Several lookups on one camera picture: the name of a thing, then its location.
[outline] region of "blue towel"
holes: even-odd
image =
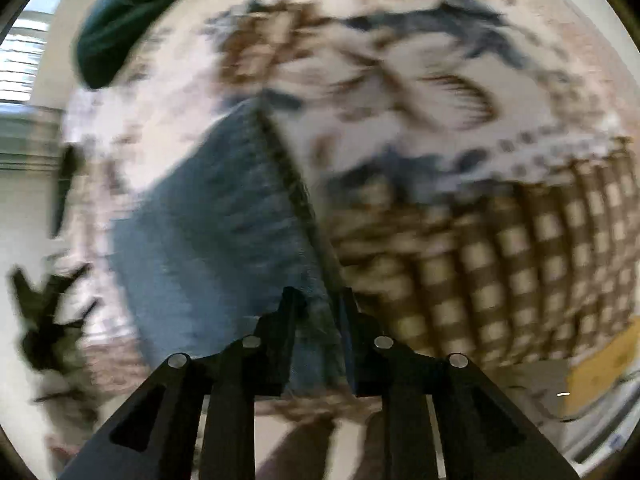
[[[190,158],[113,224],[111,268],[153,367],[182,351],[220,352],[277,309],[284,286],[307,298],[289,389],[343,375],[321,264],[257,118],[239,104]]]

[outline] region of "silver screw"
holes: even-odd
[[[248,335],[242,339],[242,346],[245,348],[258,348],[262,344],[261,339],[255,335]]]
[[[451,354],[449,364],[456,368],[464,368],[469,364],[469,359],[464,354]]]
[[[168,364],[171,368],[182,368],[187,364],[187,356],[185,354],[170,355]]]
[[[373,344],[382,350],[388,350],[394,345],[394,340],[386,335],[379,335],[373,340]]]

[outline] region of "plaid pattern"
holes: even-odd
[[[626,140],[545,185],[467,206],[395,203],[383,182],[328,232],[365,310],[416,351],[484,367],[566,358],[606,343],[633,313],[639,193]]]

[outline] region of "folded blue cloth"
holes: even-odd
[[[321,264],[258,120],[239,104],[127,219],[114,222],[111,269],[153,367],[182,351],[220,352],[277,309],[284,286],[309,304],[298,324],[289,387],[342,376]]]

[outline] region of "dark green cloth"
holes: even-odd
[[[131,47],[176,0],[98,0],[76,44],[76,61],[89,88],[109,85]]]

